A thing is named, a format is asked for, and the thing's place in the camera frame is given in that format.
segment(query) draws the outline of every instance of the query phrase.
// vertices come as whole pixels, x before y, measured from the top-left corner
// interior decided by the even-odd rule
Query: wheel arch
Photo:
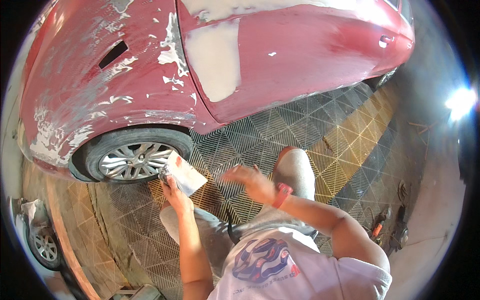
[[[99,182],[98,180],[94,179],[90,174],[88,173],[85,165],[84,165],[84,156],[86,154],[86,145],[89,143],[89,141],[92,141],[94,139],[99,139],[101,136],[111,133],[111,132],[116,132],[116,131],[121,131],[125,129],[136,129],[136,128],[165,128],[165,129],[172,129],[175,131],[182,132],[184,134],[187,134],[190,136],[190,130],[185,127],[185,126],[180,126],[180,125],[175,125],[175,124],[168,124],[168,123],[150,123],[150,124],[138,124],[138,125],[133,125],[133,126],[127,126],[127,127],[119,127],[116,129],[113,129],[111,131],[103,132],[92,139],[88,140],[85,142],[83,145],[81,145],[77,150],[74,151],[72,154],[68,168],[72,175],[74,175],[78,180],[85,181],[85,182]]]

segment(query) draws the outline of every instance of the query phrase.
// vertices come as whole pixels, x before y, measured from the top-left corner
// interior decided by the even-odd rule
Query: car tire
[[[375,93],[375,91],[377,91],[380,87],[382,87],[383,85],[385,85],[385,83],[392,79],[396,71],[398,71],[398,68],[399,67],[393,68],[391,71],[381,76],[365,79],[363,82],[365,82],[370,87],[372,92]]]
[[[107,132],[101,136],[97,136],[85,144],[83,150],[84,165],[89,175],[103,182],[130,184],[149,181],[157,178],[157,174],[148,176],[144,173],[141,178],[137,179],[123,179],[126,171],[121,175],[121,179],[116,179],[107,176],[105,169],[103,172],[100,170],[100,163],[106,158],[114,149],[120,149],[121,147],[132,148],[136,144],[142,143],[150,144],[162,144],[162,147],[169,148],[176,151],[184,159],[189,159],[193,151],[193,143],[191,137],[181,131],[167,128],[127,128],[117,131]]]
[[[50,227],[43,227],[38,232],[34,233],[30,230],[28,218],[26,218],[25,233],[27,238],[27,244],[36,260],[45,268],[52,271],[59,271],[62,265],[63,256],[60,251],[60,244],[58,242],[57,236],[53,232],[53,229]],[[40,253],[40,244],[36,241],[36,238],[40,240],[47,239],[49,243],[54,245],[55,257],[51,257],[50,253],[47,251],[42,251]]]

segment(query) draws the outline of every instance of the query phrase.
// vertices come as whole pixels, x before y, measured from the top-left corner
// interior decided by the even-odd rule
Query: car door
[[[193,79],[218,122],[370,77],[384,59],[381,36],[396,34],[385,33],[396,24],[383,1],[277,9],[207,2],[182,0],[179,20]]]

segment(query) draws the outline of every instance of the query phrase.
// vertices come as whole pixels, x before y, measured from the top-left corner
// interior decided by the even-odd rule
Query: car fender
[[[175,1],[59,1],[44,24],[20,107],[36,161],[67,168],[89,139],[131,125],[220,126],[186,64]]]

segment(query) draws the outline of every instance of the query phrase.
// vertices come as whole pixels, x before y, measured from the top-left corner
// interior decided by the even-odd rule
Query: car body panel
[[[88,139],[135,124],[168,123],[199,133],[220,126],[197,97],[181,47],[174,47],[174,1],[59,1],[44,25],[27,59],[20,110],[34,158],[66,168]],[[128,50],[100,69],[120,41]],[[159,63],[159,56],[167,61]]]
[[[412,27],[385,1],[311,3],[58,1],[24,68],[24,148],[44,171],[72,179],[74,151],[105,132],[164,123],[206,134],[410,57]],[[394,39],[382,48],[381,35]],[[121,42],[128,49],[100,68]]]
[[[269,1],[278,4],[272,10],[264,2],[253,13],[238,3],[179,2],[187,62],[218,122],[384,74],[411,54],[397,51],[402,19],[384,1],[291,1],[281,9],[285,1]],[[382,35],[393,38],[385,48]]]

